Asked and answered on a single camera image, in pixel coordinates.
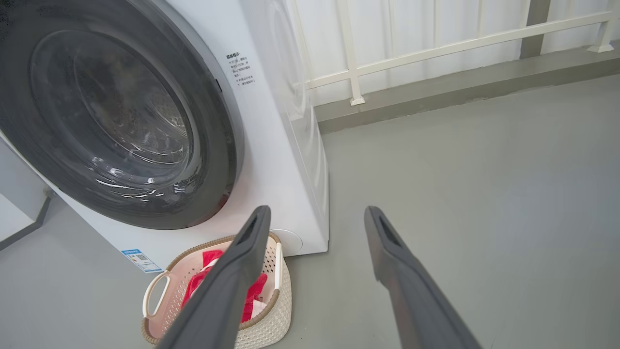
concrete floor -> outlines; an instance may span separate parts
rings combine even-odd
[[[617,348],[618,110],[612,76],[326,135],[330,250],[287,258],[293,321],[271,348],[399,348],[370,204],[484,348]],[[152,277],[56,201],[0,252],[0,348],[152,348]]]

washing machine side panel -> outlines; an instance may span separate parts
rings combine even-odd
[[[312,211],[329,239],[327,158],[305,89],[303,62],[284,0],[240,0],[257,54],[263,63],[278,115],[292,145]]]

door glass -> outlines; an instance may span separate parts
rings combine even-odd
[[[116,40],[57,32],[39,43],[31,64],[45,122],[106,179],[101,184],[157,189],[187,167],[191,137],[180,102],[148,63]]]

white label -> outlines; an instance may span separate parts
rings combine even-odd
[[[157,273],[158,271],[162,271],[160,267],[153,263],[144,253],[140,252],[140,250],[125,250],[121,252],[145,273]]]
[[[228,64],[231,67],[232,77],[237,86],[246,86],[255,83],[254,75],[250,67],[247,56],[241,55],[239,52],[226,55]]]

blue label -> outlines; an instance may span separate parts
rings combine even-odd
[[[140,250],[125,250],[121,252],[145,273],[157,273],[158,271],[162,271],[160,267],[153,263],[144,253],[140,252]]]

